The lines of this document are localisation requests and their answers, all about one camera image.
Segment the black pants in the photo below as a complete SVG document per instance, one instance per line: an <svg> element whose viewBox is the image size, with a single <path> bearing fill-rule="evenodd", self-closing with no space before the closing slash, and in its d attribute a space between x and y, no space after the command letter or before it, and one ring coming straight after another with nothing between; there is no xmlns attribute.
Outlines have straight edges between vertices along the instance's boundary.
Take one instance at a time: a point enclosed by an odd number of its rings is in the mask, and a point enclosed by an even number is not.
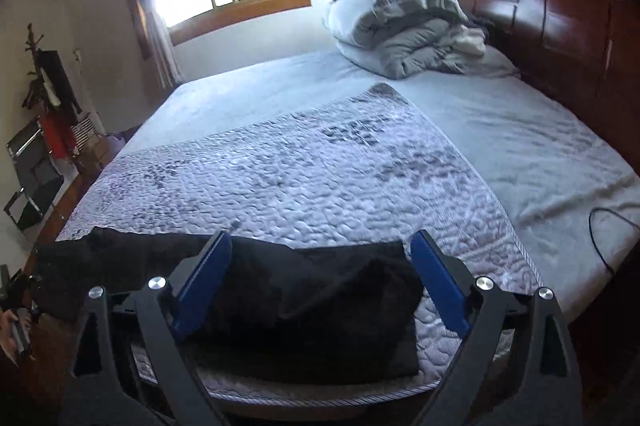
<svg viewBox="0 0 640 426"><path fill-rule="evenodd" d="M201 252L204 235L96 228L41 247L37 303L72 321L101 285L131 292ZM416 376L422 283L400 242L292 249L248 238L184 342L200 368L267 383L346 386Z"/></svg>

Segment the black chrome cantilever chair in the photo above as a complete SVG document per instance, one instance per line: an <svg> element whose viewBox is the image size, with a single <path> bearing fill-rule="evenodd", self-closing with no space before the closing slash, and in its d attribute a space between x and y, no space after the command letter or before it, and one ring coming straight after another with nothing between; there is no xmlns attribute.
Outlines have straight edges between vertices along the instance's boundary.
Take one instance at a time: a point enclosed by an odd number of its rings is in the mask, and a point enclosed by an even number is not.
<svg viewBox="0 0 640 426"><path fill-rule="evenodd" d="M64 176L52 157L38 119L31 120L7 144L20 190L4 205L4 212L21 233L37 226L46 216Z"/></svg>

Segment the cardboard box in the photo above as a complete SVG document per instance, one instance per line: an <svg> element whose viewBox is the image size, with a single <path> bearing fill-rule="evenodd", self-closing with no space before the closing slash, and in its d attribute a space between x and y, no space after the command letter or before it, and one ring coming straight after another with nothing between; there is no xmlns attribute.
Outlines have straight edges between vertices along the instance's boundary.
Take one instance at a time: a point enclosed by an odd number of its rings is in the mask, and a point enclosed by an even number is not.
<svg viewBox="0 0 640 426"><path fill-rule="evenodd" d="M120 141L114 135L94 135L85 143L76 157L78 172L96 178L116 157Z"/></svg>

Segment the white quilted bed mattress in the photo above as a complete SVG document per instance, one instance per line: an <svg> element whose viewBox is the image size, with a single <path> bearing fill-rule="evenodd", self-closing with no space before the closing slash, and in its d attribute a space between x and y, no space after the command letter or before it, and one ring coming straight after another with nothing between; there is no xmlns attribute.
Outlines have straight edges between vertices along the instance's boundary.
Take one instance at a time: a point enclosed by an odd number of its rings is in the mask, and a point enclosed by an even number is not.
<svg viewBox="0 0 640 426"><path fill-rule="evenodd" d="M187 82L58 237L236 235L313 247L426 229L478 275L547 282L571 316L639 242L639 178L517 76L392 81L337 52Z"/></svg>

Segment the coat rack with clothes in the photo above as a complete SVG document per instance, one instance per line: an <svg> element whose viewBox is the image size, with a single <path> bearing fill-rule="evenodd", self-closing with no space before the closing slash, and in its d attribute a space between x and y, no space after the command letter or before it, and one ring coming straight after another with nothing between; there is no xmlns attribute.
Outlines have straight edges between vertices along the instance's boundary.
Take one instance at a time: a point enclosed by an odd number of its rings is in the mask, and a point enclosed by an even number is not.
<svg viewBox="0 0 640 426"><path fill-rule="evenodd" d="M79 150L73 129L82 112L66 74L60 55L56 50L39 47L40 38L35 38L32 24L27 25L25 52L32 57L32 71L26 97L22 107L37 114L44 139L56 160L75 160Z"/></svg>

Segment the dark wooden headboard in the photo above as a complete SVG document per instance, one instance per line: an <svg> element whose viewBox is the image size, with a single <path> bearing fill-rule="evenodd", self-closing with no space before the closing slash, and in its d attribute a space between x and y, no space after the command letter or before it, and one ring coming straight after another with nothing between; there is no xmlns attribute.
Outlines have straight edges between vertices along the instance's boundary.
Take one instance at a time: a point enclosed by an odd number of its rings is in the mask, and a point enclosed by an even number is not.
<svg viewBox="0 0 640 426"><path fill-rule="evenodd" d="M526 83L639 165L638 0L458 1Z"/></svg>

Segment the grey folded duvet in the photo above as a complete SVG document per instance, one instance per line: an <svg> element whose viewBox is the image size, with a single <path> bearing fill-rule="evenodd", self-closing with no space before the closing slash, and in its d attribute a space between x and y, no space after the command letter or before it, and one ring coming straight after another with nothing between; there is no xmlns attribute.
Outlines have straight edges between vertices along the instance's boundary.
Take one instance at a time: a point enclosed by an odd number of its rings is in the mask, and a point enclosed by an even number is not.
<svg viewBox="0 0 640 426"><path fill-rule="evenodd" d="M490 23L467 15L458 0L332 0L323 24L346 59L387 79L518 74L489 44Z"/></svg>

